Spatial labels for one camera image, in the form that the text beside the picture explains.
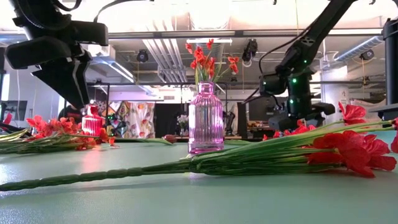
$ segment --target wall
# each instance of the wall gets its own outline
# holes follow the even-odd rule
[[[47,86],[44,82],[31,75],[31,72],[37,70],[35,67],[29,67],[26,70],[13,70],[6,62],[5,70],[10,74],[9,98],[8,100],[18,100],[17,74],[19,74],[19,100],[27,100],[25,119],[30,118],[32,109],[34,115],[41,115],[45,121],[58,117],[59,94]],[[20,127],[28,127],[26,121],[16,121]]]

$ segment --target pink glass vase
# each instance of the pink glass vase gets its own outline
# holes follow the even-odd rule
[[[98,115],[97,106],[89,106],[87,115],[82,119],[81,128],[85,132],[85,135],[100,136],[102,118]]]
[[[213,94],[212,82],[200,82],[189,105],[190,154],[224,149],[223,105]]]

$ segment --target desk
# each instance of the desk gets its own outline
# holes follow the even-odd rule
[[[119,145],[119,149],[0,156],[0,183],[149,166],[187,155],[187,143]],[[397,223],[398,170],[375,173],[375,179],[333,174],[169,174],[0,192],[0,223]]]

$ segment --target ribbed glass vase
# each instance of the ribbed glass vase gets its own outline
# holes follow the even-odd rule
[[[189,106],[190,154],[224,149],[223,105],[213,93],[212,82],[200,82]]]

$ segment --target small red vase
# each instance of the small red vase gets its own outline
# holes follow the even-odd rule
[[[90,105],[87,115],[84,116],[81,123],[82,130],[85,134],[90,136],[100,136],[102,128],[102,118],[98,115],[98,108],[95,105]]]

